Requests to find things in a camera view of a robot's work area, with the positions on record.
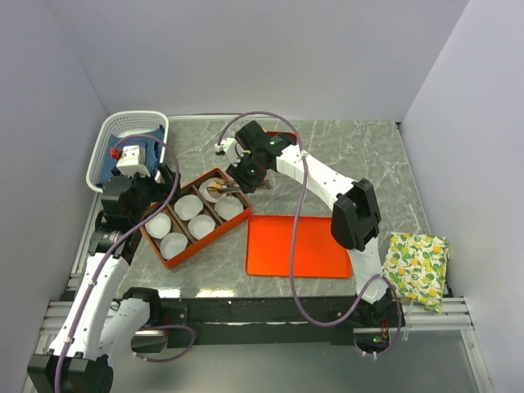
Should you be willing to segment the black aluminium base frame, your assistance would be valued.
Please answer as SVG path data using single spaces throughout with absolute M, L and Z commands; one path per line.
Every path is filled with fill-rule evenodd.
M 373 355 L 382 352 L 394 338 L 410 331 L 472 329 L 465 303 L 446 298 L 441 313 L 424 305 L 391 302 L 381 314 L 360 302 L 357 310 L 335 327 L 309 323 L 291 297 L 282 298 L 161 298 L 155 289 L 132 287 L 117 310 L 102 307 L 103 325 L 91 343 L 95 358 L 115 357 L 116 342 L 131 342 L 129 327 L 160 331 L 168 326 L 169 348 L 193 345 L 251 345 L 328 342 L 333 346 L 362 344 Z

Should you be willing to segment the orange cookie box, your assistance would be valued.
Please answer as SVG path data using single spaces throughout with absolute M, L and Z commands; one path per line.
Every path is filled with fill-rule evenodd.
M 220 194 L 208 187 L 232 186 L 219 168 L 203 174 L 181 189 L 142 230 L 160 262 L 174 269 L 251 216 L 251 204 L 240 192 Z

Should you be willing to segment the white paper cup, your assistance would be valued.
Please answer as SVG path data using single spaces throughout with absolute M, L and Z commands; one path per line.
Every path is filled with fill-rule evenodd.
M 216 203 L 225 193 L 220 189 L 226 185 L 222 178 L 208 178 L 199 186 L 200 194 L 210 203 Z
M 159 213 L 145 225 L 148 234 L 155 239 L 163 239 L 171 230 L 171 219 L 165 213 Z
M 188 239 L 183 233 L 168 233 L 160 242 L 160 253 L 165 260 L 170 260 L 187 247 Z
M 244 211 L 244 206 L 234 196 L 225 195 L 215 203 L 216 213 L 225 221 L 230 220 Z
M 195 218 L 202 210 L 203 203 L 201 199 L 194 194 L 181 196 L 174 203 L 174 212 L 182 221 L 189 221 Z
M 188 230 L 191 235 L 201 240 L 215 230 L 216 223 L 209 215 L 197 215 L 188 223 Z

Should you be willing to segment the lemon print cloth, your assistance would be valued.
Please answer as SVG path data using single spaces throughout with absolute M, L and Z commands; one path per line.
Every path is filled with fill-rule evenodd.
M 382 270 L 400 297 L 440 314 L 448 260 L 445 237 L 393 232 Z

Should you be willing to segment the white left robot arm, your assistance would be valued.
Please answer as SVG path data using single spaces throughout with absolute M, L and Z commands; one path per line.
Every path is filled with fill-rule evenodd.
M 159 166 L 161 183 L 152 177 L 119 174 L 102 187 L 88 247 L 87 265 L 73 305 L 43 355 L 32 355 L 27 372 L 38 392 L 108 392 L 114 364 L 134 333 L 157 327 L 163 318 L 156 290 L 137 289 L 109 318 L 114 294 L 132 263 L 141 227 L 151 221 L 151 204 L 160 208 L 180 194 L 180 173 Z

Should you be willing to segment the dark red serving tray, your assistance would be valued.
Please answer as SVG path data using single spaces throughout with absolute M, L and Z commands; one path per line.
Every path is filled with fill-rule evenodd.
M 296 144 L 296 135 L 294 133 L 290 132 L 281 132 L 281 131 L 269 131 L 265 130 L 265 132 L 272 138 L 272 139 L 282 139 L 290 141 L 292 144 Z

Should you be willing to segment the orange biscuit cookie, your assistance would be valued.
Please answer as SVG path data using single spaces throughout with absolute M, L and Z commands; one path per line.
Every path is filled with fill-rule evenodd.
M 220 186 L 217 186 L 216 184 L 207 187 L 206 190 L 207 190 L 207 192 L 215 192 L 215 193 L 221 193 L 222 192 L 222 188 Z

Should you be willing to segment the metal serving tongs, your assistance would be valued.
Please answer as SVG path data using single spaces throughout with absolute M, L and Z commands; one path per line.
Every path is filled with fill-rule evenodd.
M 227 194 L 227 193 L 240 192 L 242 190 L 237 183 L 234 183 L 227 179 L 219 179 L 218 181 L 214 181 L 213 183 L 210 183 L 207 187 L 211 185 L 215 185 L 215 184 L 222 188 L 222 192 L 221 193 L 209 192 L 209 193 Z

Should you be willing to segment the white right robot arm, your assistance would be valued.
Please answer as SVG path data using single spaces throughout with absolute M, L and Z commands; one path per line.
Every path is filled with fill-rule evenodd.
M 228 158 L 227 173 L 244 193 L 255 192 L 272 170 L 324 202 L 332 212 L 331 235 L 350 257 L 358 296 L 352 309 L 370 327 L 386 318 L 393 294 L 382 277 L 378 251 L 382 217 L 367 179 L 356 181 L 337 173 L 303 150 L 297 134 L 270 133 L 256 121 L 232 138 L 220 137 L 215 152 Z

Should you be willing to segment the orange box lid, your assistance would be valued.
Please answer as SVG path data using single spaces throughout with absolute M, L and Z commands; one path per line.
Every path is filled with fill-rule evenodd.
M 347 250 L 331 234 L 328 217 L 302 216 L 296 234 L 294 264 L 290 264 L 294 218 L 253 215 L 248 219 L 246 273 L 251 276 L 336 278 L 353 276 Z

